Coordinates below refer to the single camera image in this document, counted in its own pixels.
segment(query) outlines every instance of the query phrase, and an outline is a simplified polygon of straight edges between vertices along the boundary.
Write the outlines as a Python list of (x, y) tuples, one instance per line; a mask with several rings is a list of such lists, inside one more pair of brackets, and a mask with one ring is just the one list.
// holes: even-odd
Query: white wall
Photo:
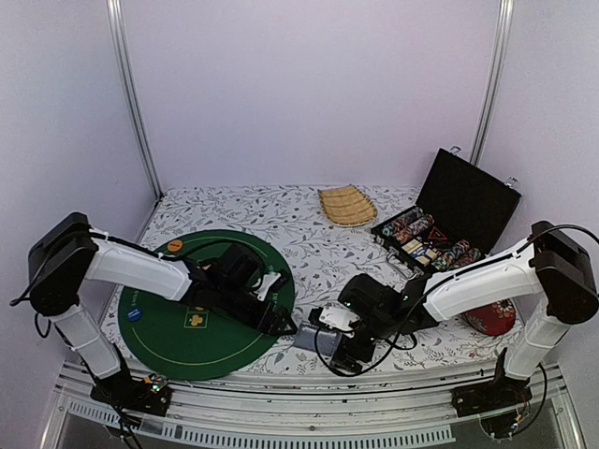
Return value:
[[(64, 359), (40, 340), (26, 285), (31, 245), (73, 210), (135, 236), (153, 199), (101, 0), (0, 2), (0, 447), (32, 449)], [(87, 289), (97, 313), (106, 288)]]
[[(599, 233), (599, 4), (518, 1), (482, 167), (515, 176), (524, 194), (498, 247), (540, 219)], [(599, 248), (586, 236), (599, 272)], [(599, 318), (573, 328), (559, 348), (588, 447), (599, 447)]]
[(162, 181), (422, 183), (473, 146), (499, 3), (124, 2)]

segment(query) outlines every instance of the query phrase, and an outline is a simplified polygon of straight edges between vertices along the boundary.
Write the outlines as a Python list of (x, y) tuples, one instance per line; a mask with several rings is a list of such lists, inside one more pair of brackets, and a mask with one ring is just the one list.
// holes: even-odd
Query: woven bamboo tray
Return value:
[(325, 215), (337, 226), (365, 225), (376, 218), (376, 207), (355, 185), (319, 190), (318, 197)]

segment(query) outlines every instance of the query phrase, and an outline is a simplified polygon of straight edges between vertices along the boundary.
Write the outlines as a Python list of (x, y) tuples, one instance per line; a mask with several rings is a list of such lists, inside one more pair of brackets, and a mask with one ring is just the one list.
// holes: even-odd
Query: green felt mat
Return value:
[[(182, 252), (216, 239), (234, 239), (251, 246), (267, 269), (291, 272), (283, 257), (266, 241), (236, 231), (214, 230), (187, 234)], [(230, 241), (215, 244), (193, 254), (195, 260), (218, 257)], [(167, 244), (157, 251), (169, 253)], [(293, 310), (295, 291), (290, 280), (278, 293), (269, 295), (278, 304)], [(127, 314), (139, 308), (137, 322)], [(188, 308), (156, 295), (125, 288), (119, 302), (119, 328), (124, 342), (143, 364), (170, 379), (201, 381), (224, 376), (244, 367), (266, 353), (277, 341), (214, 311)]]

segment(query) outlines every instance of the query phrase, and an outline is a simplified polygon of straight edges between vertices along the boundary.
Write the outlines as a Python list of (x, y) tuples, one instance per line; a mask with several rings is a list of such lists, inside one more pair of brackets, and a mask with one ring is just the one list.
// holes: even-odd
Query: stack of poker chips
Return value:
[(437, 268), (438, 271), (446, 271), (454, 262), (456, 262), (460, 256), (470, 250), (470, 243), (468, 240), (460, 240), (458, 243), (453, 245), (449, 251), (444, 252), (438, 257), (432, 265)]
[(404, 244), (411, 238), (420, 234), (421, 232), (426, 231), (433, 224), (434, 224), (434, 219), (432, 218), (432, 215), (427, 214), (427, 215), (417, 219), (412, 224), (409, 224), (407, 227), (405, 227), (401, 231), (393, 234), (393, 237), (395, 237), (395, 239), (399, 243)]
[(467, 265), (473, 264), (474, 262), (479, 260), (482, 257), (482, 255), (483, 254), (480, 252), (480, 250), (478, 250), (477, 248), (472, 248), (468, 250), (466, 254), (464, 254), (462, 257), (456, 260), (453, 264), (451, 264), (449, 270), (463, 268)]
[(397, 217), (395, 220), (393, 220), (391, 223), (387, 224), (383, 228), (383, 234), (391, 237), (394, 234), (399, 233), (401, 230), (406, 228), (408, 225), (411, 225), (422, 215), (424, 215), (424, 211), (419, 207), (415, 207), (415, 208), (407, 211), (406, 213), (403, 213), (402, 215)]

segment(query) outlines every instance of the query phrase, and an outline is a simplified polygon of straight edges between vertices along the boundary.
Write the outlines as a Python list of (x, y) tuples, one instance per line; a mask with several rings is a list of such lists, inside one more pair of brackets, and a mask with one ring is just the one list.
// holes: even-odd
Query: white table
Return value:
[[(371, 198), (379, 212), (375, 223), (360, 228), (341, 228), (329, 223), (320, 208), (315, 186), (170, 190), (141, 243), (156, 248), (183, 234), (204, 229), (233, 229), (264, 239), (283, 255), (293, 272), (297, 292), (293, 314), (297, 323), (307, 319), (313, 307), (336, 302), (342, 288), (360, 272), (398, 290), (403, 286), (404, 280), (386, 263), (387, 252), (374, 243), (369, 231), (377, 223), (410, 207), (418, 190), (359, 188)], [(111, 300), (102, 330), (125, 357), (133, 357), (118, 328), (119, 295), (120, 290)], [(417, 332), (415, 350), (394, 351), (375, 371), (398, 372), (487, 361), (496, 357), (521, 329), (521, 321), (517, 319), (507, 334), (488, 337), (462, 318), (454, 318), (436, 328)], [(292, 343), (293, 337), (280, 338), (269, 351), (240, 371), (293, 376), (329, 373), (314, 353), (293, 348)], [(385, 344), (379, 345), (374, 358), (385, 350)]]

